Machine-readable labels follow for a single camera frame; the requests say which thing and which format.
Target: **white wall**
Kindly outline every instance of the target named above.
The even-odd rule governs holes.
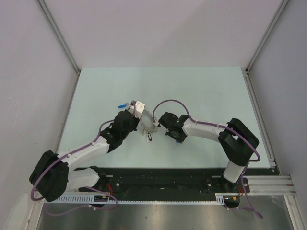
[[[2,229],[16,200],[30,193],[42,153],[55,150],[77,77],[34,0],[1,1],[0,29]]]
[[[46,0],[81,67],[246,67],[281,0]]]
[[[291,1],[251,71],[278,163],[307,216],[307,1]]]

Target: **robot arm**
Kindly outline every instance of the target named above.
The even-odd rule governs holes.
[[[74,170],[95,157],[113,151],[122,144],[130,132],[136,130],[145,104],[139,101],[134,103],[135,111],[134,106],[131,105],[126,110],[119,112],[111,125],[102,130],[92,143],[73,151],[55,154],[49,150],[42,155],[29,179],[33,185],[48,166],[63,157],[42,177],[36,187],[43,198],[51,202],[65,191],[86,186],[93,187],[98,182],[101,178],[99,168]]]
[[[222,176],[222,183],[226,190],[232,190],[237,183],[245,166],[247,165],[253,151],[240,138],[235,138],[234,134],[220,126],[226,126],[242,135],[254,148],[259,145],[258,139],[239,120],[233,118],[228,123],[216,123],[217,127],[199,124],[191,121],[187,115],[178,118],[172,113],[164,113],[159,123],[166,128],[167,136],[183,143],[186,137],[196,136],[207,138],[219,142],[228,159],[228,165]]]

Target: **white table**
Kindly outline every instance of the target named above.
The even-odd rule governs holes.
[[[239,118],[260,140],[261,161],[251,168],[269,168],[269,161],[252,109],[240,67],[203,68],[84,68],[69,112],[60,151],[90,142],[101,123],[113,119],[118,106],[131,100],[146,104],[152,112],[165,99],[182,101],[194,118],[227,122]],[[177,103],[165,103],[156,111],[178,117],[185,114]],[[122,168],[219,168],[228,158],[221,145],[190,137],[183,144],[165,136],[160,128],[147,142],[139,126],[113,152],[93,159],[84,166]]]

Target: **blue object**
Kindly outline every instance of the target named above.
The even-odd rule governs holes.
[[[119,105],[119,106],[118,106],[119,109],[122,109],[122,108],[125,108],[125,107],[126,107],[125,104],[122,104],[122,105]]]

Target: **gray wall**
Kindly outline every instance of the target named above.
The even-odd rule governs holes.
[[[291,1],[251,78],[275,157],[307,216],[307,1]]]
[[[0,29],[2,229],[18,198],[30,193],[42,153],[55,150],[76,74],[34,0],[1,1]],[[31,205],[28,196],[25,210]]]

